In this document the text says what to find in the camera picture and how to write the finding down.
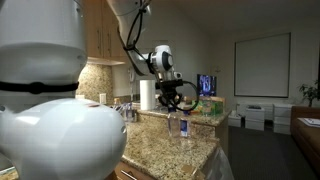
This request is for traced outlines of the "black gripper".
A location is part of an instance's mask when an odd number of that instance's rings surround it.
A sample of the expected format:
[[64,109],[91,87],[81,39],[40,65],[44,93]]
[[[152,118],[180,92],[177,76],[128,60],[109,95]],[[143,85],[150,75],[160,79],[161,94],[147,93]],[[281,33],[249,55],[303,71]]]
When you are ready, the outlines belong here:
[[169,80],[163,82],[156,82],[155,88],[160,90],[162,94],[158,97],[161,104],[168,104],[171,100],[174,104],[179,104],[182,99],[182,94],[176,91],[176,88],[183,85],[183,81]]

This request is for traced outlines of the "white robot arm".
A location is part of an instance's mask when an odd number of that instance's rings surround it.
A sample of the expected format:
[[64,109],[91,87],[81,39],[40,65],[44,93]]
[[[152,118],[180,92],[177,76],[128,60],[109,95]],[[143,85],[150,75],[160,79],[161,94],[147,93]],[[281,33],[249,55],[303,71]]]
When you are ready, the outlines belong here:
[[127,132],[114,109],[75,96],[92,0],[1,0],[1,153],[19,180],[105,180]]

